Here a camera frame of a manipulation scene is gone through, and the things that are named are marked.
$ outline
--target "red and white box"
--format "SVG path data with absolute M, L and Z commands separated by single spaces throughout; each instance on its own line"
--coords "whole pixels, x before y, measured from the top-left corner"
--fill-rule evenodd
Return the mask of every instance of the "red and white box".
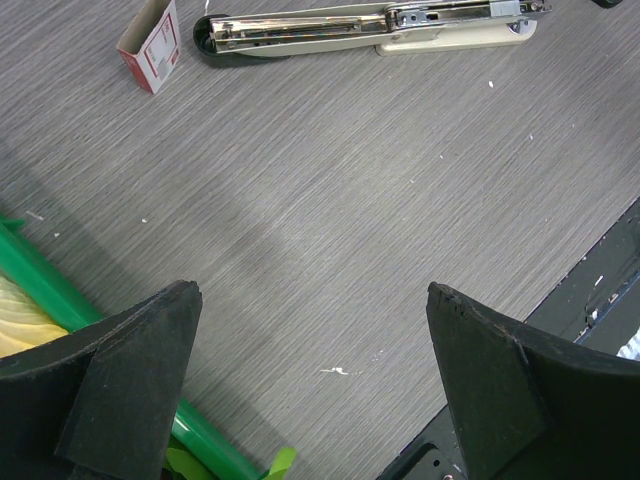
M 160 90 L 182 48 L 175 0 L 147 0 L 116 48 L 142 88 Z

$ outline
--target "black object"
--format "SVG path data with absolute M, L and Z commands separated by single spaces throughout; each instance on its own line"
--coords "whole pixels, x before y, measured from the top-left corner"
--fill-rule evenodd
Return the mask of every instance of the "black object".
M 158 480 L 201 308 L 177 282 L 0 360 L 0 478 Z
M 622 0 L 593 0 L 594 2 L 596 2 L 598 5 L 600 5 L 602 8 L 613 8 L 616 5 L 620 5 L 622 3 Z
M 460 303 L 457 312 L 455 308 L 449 308 L 456 302 Z M 628 458 L 625 460 L 625 455 L 629 453 L 628 447 L 637 445 L 640 416 L 636 414 L 634 417 L 632 409 L 630 410 L 625 402 L 631 402 L 633 405 L 635 401 L 627 396 L 627 393 L 638 388 L 635 375 L 640 364 L 636 365 L 613 355 L 618 353 L 640 327 L 640 200 L 635 201 L 526 319 L 526 326 L 514 324 L 513 320 L 448 287 L 438 285 L 433 285 L 430 289 L 428 308 L 432 339 L 450 403 L 385 469 L 378 480 L 536 479 L 527 476 L 526 472 L 515 470 L 520 468 L 517 467 L 521 465 L 518 464 L 519 461 L 524 461 L 526 455 L 534 453 L 526 441 L 527 436 L 519 438 L 519 447 L 518 439 L 492 443 L 495 430 L 499 430 L 499 427 L 506 429 L 503 433 L 508 438 L 514 433 L 512 427 L 518 428 L 520 432 L 528 432 L 530 438 L 535 437 L 540 429 L 546 431 L 541 439 L 534 442 L 535 445 L 544 442 L 545 439 L 550 441 L 560 438 L 563 435 L 562 430 L 557 432 L 556 428 L 566 428 L 571 424 L 568 422 L 578 422 L 575 431 L 580 432 L 584 438 L 590 438 L 593 443 L 585 446 L 581 438 L 578 438 L 565 442 L 568 445 L 557 444 L 557 449 L 547 452 L 551 459 L 558 462 L 555 470 L 544 472 L 544 475 L 538 472 L 541 475 L 538 478 L 616 478 L 616 470 L 626 467 L 625 461 Z M 438 326 L 444 322 L 452 325 L 446 328 Z M 453 330 L 447 328 L 469 331 L 475 329 L 477 337 L 473 341 L 465 340 L 464 331 L 454 334 Z M 481 346 L 474 344 L 479 339 L 484 339 L 485 345 L 482 348 L 485 350 L 478 351 Z M 501 345 L 499 349 L 495 345 L 496 342 Z M 555 358 L 549 359 L 549 352 L 544 350 L 547 343 L 557 349 Z M 525 373 L 513 370 L 519 363 L 522 367 L 523 357 L 518 353 L 521 348 L 534 358 L 530 367 L 525 369 Z M 490 361 L 484 368 L 475 369 L 474 365 L 476 362 L 479 364 L 482 358 L 480 354 L 484 352 L 482 355 L 488 355 L 487 352 L 491 349 L 502 352 L 496 353 L 495 363 Z M 469 358 L 473 360 L 472 364 L 463 368 L 461 362 Z M 546 365 L 544 376 L 541 376 L 539 366 L 536 366 L 540 364 L 541 359 Z M 512 369 L 510 375 L 513 381 L 504 380 L 502 390 L 492 390 L 494 387 L 500 387 L 495 383 L 497 375 L 506 376 L 506 369 L 509 368 Z M 459 388 L 472 389 L 473 395 L 461 400 L 459 392 L 451 390 L 451 386 L 447 388 L 447 382 L 453 383 L 453 371 L 457 371 L 455 375 L 458 375 L 455 385 L 461 384 Z M 584 383 L 589 377 L 593 383 Z M 527 387 L 527 378 L 533 378 L 533 386 Z M 567 387 L 567 391 L 562 395 L 566 396 L 566 400 L 558 405 L 554 398 L 557 398 L 558 392 L 561 391 L 559 389 L 564 387 Z M 510 409 L 509 402 L 520 402 L 523 395 L 527 396 L 527 388 L 530 394 L 527 408 L 524 408 L 523 403 L 519 407 L 519 413 Z M 476 420 L 486 422 L 486 426 L 471 426 L 472 422 L 466 428 L 463 425 L 463 433 L 460 434 L 457 430 L 462 423 L 468 421 L 462 420 L 465 415 L 469 415 L 469 412 L 465 413 L 465 409 L 470 405 L 481 409 L 487 402 L 501 404 L 502 409 L 495 410 L 495 407 L 491 407 L 494 408 L 494 413 L 497 411 L 494 417 L 490 417 L 491 409 L 480 410 L 489 417 Z M 503 421 L 507 418 L 504 416 L 507 413 L 513 415 L 510 422 Z M 519 415 L 527 417 L 524 419 L 527 421 L 522 425 L 519 425 L 522 421 L 518 418 Z M 573 449 L 572 442 L 582 445 L 585 450 L 578 452 Z M 487 463 L 478 466 L 477 458 L 480 452 Z M 436 454 L 440 456 L 437 465 L 424 461 L 427 455 Z M 562 462 L 572 455 L 576 468 L 569 474 L 564 472 L 565 476 L 562 476 Z M 504 463 L 503 468 L 512 465 L 514 470 L 500 470 L 500 463 Z M 580 476 L 584 473 L 581 471 L 583 465 L 590 466 L 593 470 L 585 476 Z M 596 475 L 602 470 L 605 470 L 606 475 Z M 619 478 L 640 478 L 638 472 L 617 473 L 621 475 Z
M 215 42 L 211 39 L 211 26 L 209 20 L 212 18 L 228 18 L 229 15 L 207 15 L 200 18 L 193 27 L 193 41 L 196 48 L 206 61 L 214 68 L 237 68 L 251 65 L 262 65 L 265 63 L 279 62 L 289 57 L 256 57 L 253 55 L 242 55 L 241 53 L 225 53 L 223 55 L 216 51 Z

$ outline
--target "green tube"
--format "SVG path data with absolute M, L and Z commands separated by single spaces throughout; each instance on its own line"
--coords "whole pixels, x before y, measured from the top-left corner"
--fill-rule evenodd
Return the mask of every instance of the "green tube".
M 0 270 L 69 332 L 103 315 L 18 233 L 20 221 L 0 215 Z M 191 454 L 220 480 L 258 480 L 261 475 L 191 405 L 180 400 L 171 429 Z

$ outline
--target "table surface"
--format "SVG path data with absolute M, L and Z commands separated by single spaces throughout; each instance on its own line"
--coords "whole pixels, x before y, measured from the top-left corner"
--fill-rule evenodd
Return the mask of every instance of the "table surface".
M 429 282 L 523 319 L 640 194 L 632 5 L 555 2 L 517 48 L 222 71 L 178 0 L 153 97 L 115 51 L 140 2 L 8 0 L 0 210 L 43 217 L 26 234 L 107 313 L 198 281 L 186 398 L 263 467 L 293 445 L 292 478 L 373 479 L 445 403 Z

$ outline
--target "yellow object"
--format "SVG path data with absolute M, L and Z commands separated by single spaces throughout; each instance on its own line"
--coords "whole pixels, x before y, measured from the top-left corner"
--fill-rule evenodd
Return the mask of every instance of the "yellow object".
M 0 272 L 0 358 L 51 342 L 67 333 Z

